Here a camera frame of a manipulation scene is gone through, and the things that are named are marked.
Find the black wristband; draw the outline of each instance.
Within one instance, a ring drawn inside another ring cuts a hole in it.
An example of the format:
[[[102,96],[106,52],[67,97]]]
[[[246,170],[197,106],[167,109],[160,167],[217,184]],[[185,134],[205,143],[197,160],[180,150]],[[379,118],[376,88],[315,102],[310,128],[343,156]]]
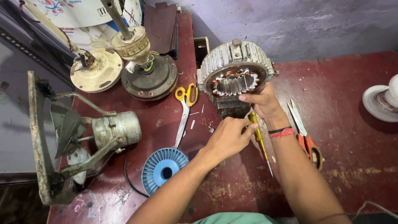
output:
[[[292,126],[281,128],[281,129],[278,129],[278,130],[269,131],[268,134],[269,135],[270,134],[275,134],[275,133],[278,133],[278,132],[281,132],[281,131],[285,130],[286,128],[292,128]]]

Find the green shirt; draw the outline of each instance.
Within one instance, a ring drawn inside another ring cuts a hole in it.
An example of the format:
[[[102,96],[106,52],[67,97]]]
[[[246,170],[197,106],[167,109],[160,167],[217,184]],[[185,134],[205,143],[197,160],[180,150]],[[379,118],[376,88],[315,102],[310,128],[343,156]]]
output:
[[[269,216],[251,212],[222,212],[192,224],[276,224]]]

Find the red painted table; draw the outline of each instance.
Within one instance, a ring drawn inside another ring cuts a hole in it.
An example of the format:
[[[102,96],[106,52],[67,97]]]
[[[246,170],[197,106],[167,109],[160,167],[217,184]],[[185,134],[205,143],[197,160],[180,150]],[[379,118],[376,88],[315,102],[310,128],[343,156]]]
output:
[[[178,72],[183,72],[177,87],[186,88],[195,82],[196,74],[191,14],[177,14],[177,18],[176,65]],[[397,55],[381,52],[321,58],[276,64],[275,69],[281,74],[272,80],[276,95],[285,112],[289,112],[286,101],[295,100],[307,131],[325,158],[321,173],[346,212],[355,213],[365,200],[397,212],[398,204],[394,202],[398,200],[398,129],[396,124],[372,117],[361,102],[367,88],[388,84],[398,73]],[[142,140],[132,147],[127,173],[133,185],[143,191],[142,166],[154,151],[174,145],[181,103],[174,94],[155,102],[139,101],[120,82],[101,93],[79,93],[104,110],[132,110],[137,114]],[[186,135],[179,145],[190,159],[211,136],[209,123],[213,122],[211,126],[215,128],[220,122],[211,101],[203,92],[200,94],[191,108],[191,113],[200,113],[189,116]],[[73,108],[82,116],[100,117],[79,99],[75,99]],[[206,176],[181,222],[193,222],[217,212],[293,215],[278,182],[277,161],[269,140],[265,139],[266,149],[276,179],[272,179],[257,143],[252,140],[241,153],[226,159]],[[92,152],[96,150],[93,141],[85,144]],[[70,205],[52,206],[48,223],[125,223],[145,199],[125,183],[124,158],[125,153],[114,155],[97,177],[86,182],[86,189]],[[379,210],[367,206],[363,212]]]

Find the scissors blade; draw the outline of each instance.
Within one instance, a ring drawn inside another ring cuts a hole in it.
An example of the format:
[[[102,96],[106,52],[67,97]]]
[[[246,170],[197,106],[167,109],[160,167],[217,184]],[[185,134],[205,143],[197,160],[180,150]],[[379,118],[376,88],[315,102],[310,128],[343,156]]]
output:
[[[178,132],[177,132],[177,137],[176,137],[176,149],[178,148],[179,142],[181,141],[182,138],[182,133],[184,132],[185,124],[187,123],[188,120],[188,114],[189,114],[189,108],[187,104],[184,101],[181,101],[182,103],[182,116],[181,116],[181,122],[178,127]]]
[[[295,121],[297,125],[297,130],[299,133],[303,136],[307,136],[307,131],[304,128],[304,125],[302,124],[299,112],[297,111],[296,105],[293,102],[293,100],[290,100],[292,105],[290,105],[289,101],[287,102],[287,105],[289,106],[290,112],[292,113],[293,120]]]

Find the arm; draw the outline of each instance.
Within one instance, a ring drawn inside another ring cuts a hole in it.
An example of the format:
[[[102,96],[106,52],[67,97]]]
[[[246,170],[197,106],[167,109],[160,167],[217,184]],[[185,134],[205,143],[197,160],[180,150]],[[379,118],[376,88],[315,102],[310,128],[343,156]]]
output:
[[[269,131],[290,126],[275,97],[271,83],[259,95],[242,94],[239,99],[254,103],[254,110]],[[310,162],[294,134],[271,139],[278,161],[281,186],[301,223],[351,223],[326,180]]]
[[[155,191],[127,223],[177,223],[206,174],[245,148],[256,128],[258,124],[249,120],[225,118],[195,158]]]

